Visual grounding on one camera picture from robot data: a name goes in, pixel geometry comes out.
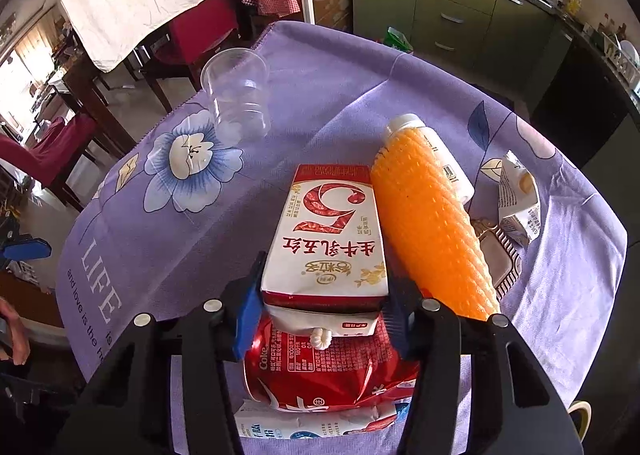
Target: kitchen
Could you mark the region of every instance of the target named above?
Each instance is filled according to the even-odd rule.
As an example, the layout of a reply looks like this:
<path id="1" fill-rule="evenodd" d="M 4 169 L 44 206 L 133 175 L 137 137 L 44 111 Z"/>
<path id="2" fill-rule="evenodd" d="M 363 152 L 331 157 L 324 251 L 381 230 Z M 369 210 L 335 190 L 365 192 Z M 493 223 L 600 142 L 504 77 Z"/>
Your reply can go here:
<path id="1" fill-rule="evenodd" d="M 354 34 L 382 40 L 386 29 L 394 27 L 404 33 L 414 55 L 528 119 L 580 168 L 628 232 L 629 261 L 621 295 L 640 275 L 638 262 L 632 261 L 640 247 L 640 211 L 634 196 L 640 172 L 622 172 L 620 165 L 633 164 L 640 154 L 640 60 L 635 50 L 640 48 L 640 22 L 630 5 L 636 1 L 353 0 Z M 622 63 L 619 44 L 624 40 Z M 621 74 L 625 66 L 636 78 Z M 637 302 L 640 295 L 631 291 L 625 299 Z M 624 305 L 616 304 L 612 323 L 624 320 Z M 594 427 L 594 446 L 623 406 L 610 399 L 608 383 L 598 375 L 598 363 L 610 370 L 612 360 L 620 357 L 620 346 L 606 340 L 593 376 L 583 387 L 592 405 L 597 395 L 606 403 L 600 409 L 610 407 L 610 422 L 601 416 Z"/>

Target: clear plastic cup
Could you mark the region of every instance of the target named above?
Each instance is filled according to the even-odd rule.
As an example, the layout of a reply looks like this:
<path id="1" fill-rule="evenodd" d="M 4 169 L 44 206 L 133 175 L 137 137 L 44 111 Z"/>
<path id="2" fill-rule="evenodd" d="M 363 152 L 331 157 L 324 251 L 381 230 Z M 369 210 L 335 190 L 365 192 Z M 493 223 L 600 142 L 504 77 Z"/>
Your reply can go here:
<path id="1" fill-rule="evenodd" d="M 267 63 L 249 49 L 222 51 L 204 66 L 200 82 L 209 96 L 216 136 L 223 144 L 235 146 L 269 133 L 268 77 Z"/>

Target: window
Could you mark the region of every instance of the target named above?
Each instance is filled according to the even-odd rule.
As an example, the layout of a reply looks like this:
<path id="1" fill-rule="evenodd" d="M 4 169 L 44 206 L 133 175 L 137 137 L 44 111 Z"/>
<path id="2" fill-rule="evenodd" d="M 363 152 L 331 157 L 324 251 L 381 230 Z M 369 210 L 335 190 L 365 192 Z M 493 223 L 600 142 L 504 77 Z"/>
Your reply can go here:
<path id="1" fill-rule="evenodd" d="M 56 22 L 60 18 L 57 7 L 47 11 L 0 66 L 0 115 L 18 133 L 28 133 L 33 128 L 35 114 L 31 109 L 55 69 L 51 52 L 58 43 Z"/>

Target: dining table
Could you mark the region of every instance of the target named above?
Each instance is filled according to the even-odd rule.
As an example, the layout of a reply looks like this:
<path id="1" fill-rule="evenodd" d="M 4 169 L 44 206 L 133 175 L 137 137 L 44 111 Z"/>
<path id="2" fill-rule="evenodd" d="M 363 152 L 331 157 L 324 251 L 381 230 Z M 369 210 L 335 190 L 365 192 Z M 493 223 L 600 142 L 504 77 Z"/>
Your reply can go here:
<path id="1" fill-rule="evenodd" d="M 84 377 L 91 378 L 139 313 L 158 321 L 184 315 L 247 275 L 258 251 L 270 248 L 299 164 L 371 165 L 388 121 L 411 112 L 437 132 L 474 185 L 465 207 L 471 218 L 498 221 L 500 161 L 507 151 L 535 179 L 542 228 L 527 247 L 513 242 L 522 271 L 500 307 L 568 406 L 607 327 L 626 252 L 625 229 L 580 170 L 514 112 L 410 54 L 293 21 L 270 25 L 254 50 L 270 70 L 271 130 L 264 139 L 225 146 L 215 136 L 209 99 L 199 91 L 129 147 L 68 235 L 56 297 Z M 80 86 L 83 74 L 76 70 L 70 87 L 93 99 Z M 208 150 L 188 175 L 174 146 L 186 141 Z M 465 450 L 468 434 L 467 357 L 453 453 Z M 184 454 L 180 369 L 175 356 L 172 439 Z M 242 364 L 227 363 L 225 370 L 237 409 L 248 398 Z M 241 441 L 245 453 L 256 455 L 391 454 L 402 427 Z"/>
<path id="2" fill-rule="evenodd" d="M 111 114 L 104 96 L 94 81 L 101 79 L 102 71 L 86 51 L 76 49 L 60 70 L 49 80 L 57 93 L 75 112 L 91 116 L 98 128 L 108 138 L 106 147 L 116 157 L 129 153 L 136 145 L 129 132 Z"/>

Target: red can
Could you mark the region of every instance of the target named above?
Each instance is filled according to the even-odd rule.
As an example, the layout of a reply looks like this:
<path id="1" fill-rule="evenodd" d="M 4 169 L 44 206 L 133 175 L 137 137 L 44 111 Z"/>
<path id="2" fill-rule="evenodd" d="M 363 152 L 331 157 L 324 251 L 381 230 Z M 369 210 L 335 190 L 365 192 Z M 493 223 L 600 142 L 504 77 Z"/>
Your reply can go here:
<path id="1" fill-rule="evenodd" d="M 244 358 L 251 397 L 283 411 L 341 411 L 404 399 L 414 391 L 418 368 L 400 359 L 382 319 L 373 335 L 334 338 L 321 351 L 263 315 Z"/>

